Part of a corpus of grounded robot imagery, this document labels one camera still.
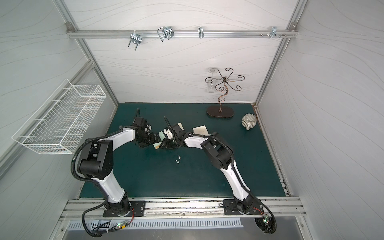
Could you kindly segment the mint green jewelry box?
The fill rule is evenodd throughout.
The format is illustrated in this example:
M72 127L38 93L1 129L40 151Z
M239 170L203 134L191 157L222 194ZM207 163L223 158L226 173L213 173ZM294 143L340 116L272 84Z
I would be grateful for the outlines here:
M153 144L155 150L159 149L163 140L166 138L163 132L155 134L155 143Z

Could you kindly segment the middle metal clamp hook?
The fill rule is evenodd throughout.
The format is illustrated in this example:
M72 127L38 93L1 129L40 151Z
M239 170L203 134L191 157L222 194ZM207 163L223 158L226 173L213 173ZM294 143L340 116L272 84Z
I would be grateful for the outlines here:
M157 34L159 35L161 42L165 39L170 40L175 35L173 28L170 26L159 27L157 29Z

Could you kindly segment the cream drawer jewelry box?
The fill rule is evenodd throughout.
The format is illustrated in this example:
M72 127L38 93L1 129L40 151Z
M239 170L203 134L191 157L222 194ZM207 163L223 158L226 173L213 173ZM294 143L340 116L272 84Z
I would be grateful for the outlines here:
M193 133L197 135L209 135L207 127L205 125L193 128Z

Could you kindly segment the black metal jewelry stand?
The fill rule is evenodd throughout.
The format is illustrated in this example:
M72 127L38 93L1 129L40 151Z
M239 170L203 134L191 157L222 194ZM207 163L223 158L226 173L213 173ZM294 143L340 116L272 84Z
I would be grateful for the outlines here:
M228 95L230 90L235 92L240 92L242 87L240 85L235 85L233 87L231 83L242 82L246 78L243 75L237 75L236 79L232 79L232 75L234 70L232 68L225 68L225 74L222 74L221 71L215 74L216 77L216 90L221 94L218 96L217 105L212 105L207 108L207 115L213 118L222 118L222 119L230 119L234 116L234 110L228 106L224 106L223 102L226 100L226 96Z

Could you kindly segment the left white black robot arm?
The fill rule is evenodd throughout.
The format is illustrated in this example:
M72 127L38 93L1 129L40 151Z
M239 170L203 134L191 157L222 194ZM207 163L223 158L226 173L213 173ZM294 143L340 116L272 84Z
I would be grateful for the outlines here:
M125 217L132 212L126 191L118 183L114 173L114 150L129 142L140 148L161 142L159 134L152 132L148 121L137 109L133 123L120 127L118 131L101 137L89 138L74 153L71 173L75 179L90 182L104 195L107 211Z

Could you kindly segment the dark green table mat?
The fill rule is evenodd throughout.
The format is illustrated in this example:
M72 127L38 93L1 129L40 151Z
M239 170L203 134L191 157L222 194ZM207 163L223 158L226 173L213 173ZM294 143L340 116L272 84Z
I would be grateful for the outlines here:
M205 125L209 133L219 133L233 148L239 172L256 197L283 197L285 191L260 127L247 131L241 123L253 113L250 104L231 104L230 119L211 118L208 104L122 103L109 127L113 133L132 124L137 109L154 132L182 123L186 131ZM232 189L204 151L196 148L155 150L127 143L114 152L114 175L131 198L144 197L229 197Z

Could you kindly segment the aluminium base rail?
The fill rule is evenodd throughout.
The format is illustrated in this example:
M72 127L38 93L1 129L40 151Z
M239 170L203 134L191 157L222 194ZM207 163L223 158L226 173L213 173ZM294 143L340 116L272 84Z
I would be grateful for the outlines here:
M130 199L142 219L213 218L223 217L220 206L225 198L138 198ZM306 210L299 197L260 197L276 217L306 217ZM103 202L99 198L69 200L60 220L80 220L82 213Z

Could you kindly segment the grey ribbed ceramic ornament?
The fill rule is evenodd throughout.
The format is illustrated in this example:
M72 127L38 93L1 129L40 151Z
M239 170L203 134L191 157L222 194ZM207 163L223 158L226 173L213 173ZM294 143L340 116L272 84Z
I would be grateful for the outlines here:
M243 127L249 131L257 125L257 117L253 114L245 114L242 118Z

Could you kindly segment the clear glass on stand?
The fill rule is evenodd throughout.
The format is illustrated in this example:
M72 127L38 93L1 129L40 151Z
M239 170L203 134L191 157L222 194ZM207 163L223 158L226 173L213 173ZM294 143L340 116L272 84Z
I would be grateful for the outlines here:
M215 93L217 91L216 90L216 77L215 77L215 74L217 74L219 72L219 69L217 69L217 68L209 68L208 71L211 74L211 76L208 77L208 79L206 80L207 92L210 93L210 94L213 94L213 93Z

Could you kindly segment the aluminium cross bar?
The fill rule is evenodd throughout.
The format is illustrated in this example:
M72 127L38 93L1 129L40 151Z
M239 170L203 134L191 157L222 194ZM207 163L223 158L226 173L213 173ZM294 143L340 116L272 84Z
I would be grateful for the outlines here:
M271 30L206 30L204 29L203 39L255 39L262 38L260 34L268 34ZM159 39L156 30L142 31L75 31L68 32L67 35L71 39L129 39L130 35L136 32L141 35L142 39ZM279 33L284 33L285 38L296 38L299 35L298 31L278 30ZM174 39L200 39L198 30L174 30Z

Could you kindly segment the right metal clamp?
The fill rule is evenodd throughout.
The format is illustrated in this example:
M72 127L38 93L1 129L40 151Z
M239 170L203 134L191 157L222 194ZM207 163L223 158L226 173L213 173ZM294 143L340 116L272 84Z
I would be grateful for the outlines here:
M264 38L264 37L268 37L268 38L270 38L270 39L273 39L273 38L285 38L287 35L284 34L284 33L279 33L279 32L278 32L278 28L277 28L276 26L273 26L273 27L271 28L271 31L270 31L268 34L266 34L266 35L264 35L264 34L260 34L260 36L261 36L262 38Z

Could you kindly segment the metal clamp hook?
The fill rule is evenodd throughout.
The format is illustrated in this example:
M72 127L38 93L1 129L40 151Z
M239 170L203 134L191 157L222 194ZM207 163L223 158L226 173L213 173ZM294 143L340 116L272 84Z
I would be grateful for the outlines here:
M141 35L137 34L136 32L133 32L130 35L130 41L128 43L128 48L130 47L130 45L134 45L135 46L134 50L136 51L138 46L141 44L141 42L142 42Z
M159 27L157 29L157 34L159 35L161 42L165 39L170 40L175 35L173 28L170 26Z

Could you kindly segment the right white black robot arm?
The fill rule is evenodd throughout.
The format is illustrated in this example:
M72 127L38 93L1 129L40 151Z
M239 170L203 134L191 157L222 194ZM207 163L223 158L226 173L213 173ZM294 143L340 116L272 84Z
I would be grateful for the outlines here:
M212 134L186 132L179 124L172 126L167 117L164 119L167 127L163 130L165 139L162 141L161 148L188 147L203 150L212 165L224 174L232 189L236 206L230 207L226 204L223 206L242 215L248 215L253 211L263 217L266 215L264 211L268 208L246 185L237 168L233 149L217 132Z

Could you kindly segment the small metal clamp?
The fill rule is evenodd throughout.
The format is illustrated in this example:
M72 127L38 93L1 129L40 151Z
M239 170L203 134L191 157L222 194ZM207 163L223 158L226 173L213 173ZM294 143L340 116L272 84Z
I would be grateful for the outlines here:
M203 39L204 38L204 28L198 27L198 33L199 33L199 38Z

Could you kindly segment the left metal clamp hook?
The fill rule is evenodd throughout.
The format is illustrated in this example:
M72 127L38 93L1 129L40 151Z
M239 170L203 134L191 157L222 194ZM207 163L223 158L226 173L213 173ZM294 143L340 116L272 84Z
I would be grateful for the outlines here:
M141 42L142 42L141 35L137 34L136 32L133 32L130 35L130 41L128 43L128 48L130 47L130 45L134 45L135 46L134 50L136 51L138 46L141 44Z

